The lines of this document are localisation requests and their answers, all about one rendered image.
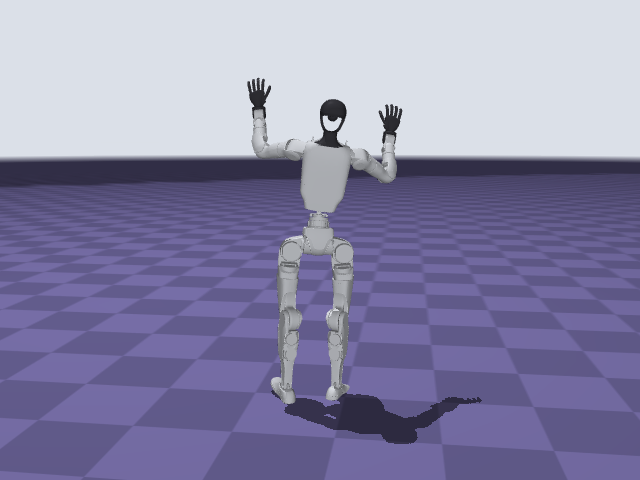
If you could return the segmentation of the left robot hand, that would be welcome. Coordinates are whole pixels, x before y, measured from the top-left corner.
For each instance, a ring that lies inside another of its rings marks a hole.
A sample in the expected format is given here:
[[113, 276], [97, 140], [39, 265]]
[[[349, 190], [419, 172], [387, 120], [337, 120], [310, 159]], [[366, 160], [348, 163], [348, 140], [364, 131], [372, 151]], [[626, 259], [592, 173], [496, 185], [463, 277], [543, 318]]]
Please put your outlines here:
[[264, 119], [266, 118], [266, 110], [265, 110], [265, 107], [263, 105], [266, 102], [266, 98], [268, 97], [268, 94], [269, 94], [269, 92], [271, 90], [271, 86], [268, 87], [267, 92], [265, 94], [265, 92], [264, 92], [264, 81], [265, 81], [265, 79], [262, 79], [261, 90], [260, 90], [259, 78], [257, 78], [257, 90], [256, 90], [256, 88], [255, 88], [255, 80], [252, 79], [253, 92], [251, 90], [250, 82], [248, 81], [248, 83], [247, 83], [250, 100], [251, 100], [252, 104], [255, 106], [255, 107], [252, 108], [253, 119], [254, 119], [254, 110], [257, 110], [257, 109], [263, 109]]

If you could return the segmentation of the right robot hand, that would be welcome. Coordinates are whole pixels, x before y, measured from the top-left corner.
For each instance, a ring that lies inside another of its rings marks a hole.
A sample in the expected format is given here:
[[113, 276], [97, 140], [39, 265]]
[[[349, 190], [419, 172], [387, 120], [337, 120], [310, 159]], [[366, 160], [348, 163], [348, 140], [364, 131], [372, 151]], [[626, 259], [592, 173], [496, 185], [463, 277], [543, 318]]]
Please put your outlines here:
[[[386, 134], [394, 135], [395, 136], [395, 140], [396, 140], [396, 133], [394, 131], [399, 127], [400, 118], [401, 118], [401, 115], [402, 115], [402, 109], [400, 108], [399, 109], [400, 111], [399, 111], [398, 118], [396, 118], [397, 117], [397, 113], [398, 113], [398, 107], [395, 106], [395, 113], [394, 113], [394, 116], [393, 116], [393, 110], [394, 110], [393, 109], [394, 108], [393, 104], [391, 104], [390, 106], [391, 106], [391, 110], [390, 110], [390, 115], [389, 115], [389, 107], [388, 107], [388, 105], [385, 105], [385, 107], [386, 107], [386, 117], [385, 117], [385, 119], [384, 119], [384, 117], [382, 115], [382, 112], [379, 111], [379, 115], [380, 115], [380, 117], [381, 117], [381, 119], [382, 119], [382, 121], [384, 123], [383, 127], [386, 130], [386, 131], [383, 132], [383, 139], [382, 139], [383, 144], [385, 142]], [[395, 144], [395, 142], [394, 142], [394, 144]]]

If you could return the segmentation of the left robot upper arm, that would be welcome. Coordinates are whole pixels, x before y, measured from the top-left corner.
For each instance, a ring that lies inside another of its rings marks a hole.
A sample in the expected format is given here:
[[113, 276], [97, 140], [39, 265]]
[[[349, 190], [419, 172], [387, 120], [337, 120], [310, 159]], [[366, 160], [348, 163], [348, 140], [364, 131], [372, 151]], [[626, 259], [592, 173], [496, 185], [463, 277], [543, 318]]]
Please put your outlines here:
[[274, 143], [272, 145], [265, 142], [265, 146], [262, 151], [254, 152], [262, 159], [288, 158], [292, 161], [299, 161], [303, 156], [306, 144], [306, 142], [298, 139], [290, 139], [286, 142]]

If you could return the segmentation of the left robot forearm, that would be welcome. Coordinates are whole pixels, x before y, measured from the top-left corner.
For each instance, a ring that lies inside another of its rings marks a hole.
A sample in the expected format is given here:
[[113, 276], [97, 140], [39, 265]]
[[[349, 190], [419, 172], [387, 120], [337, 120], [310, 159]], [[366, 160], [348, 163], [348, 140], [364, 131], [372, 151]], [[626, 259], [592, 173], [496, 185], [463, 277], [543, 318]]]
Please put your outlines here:
[[[253, 120], [252, 146], [255, 152], [260, 152], [267, 142], [266, 121], [264, 119], [263, 109], [254, 110]], [[265, 141], [265, 142], [264, 142]]]

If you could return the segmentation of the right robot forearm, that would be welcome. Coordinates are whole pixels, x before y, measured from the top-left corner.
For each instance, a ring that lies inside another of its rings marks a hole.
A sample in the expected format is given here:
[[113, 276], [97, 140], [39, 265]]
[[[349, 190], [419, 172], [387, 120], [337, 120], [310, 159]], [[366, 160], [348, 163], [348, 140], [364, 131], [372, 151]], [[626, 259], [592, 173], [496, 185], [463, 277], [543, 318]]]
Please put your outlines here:
[[381, 149], [382, 152], [382, 166], [387, 167], [388, 175], [394, 179], [397, 173], [397, 162], [395, 160], [395, 136], [386, 134], [385, 142]]

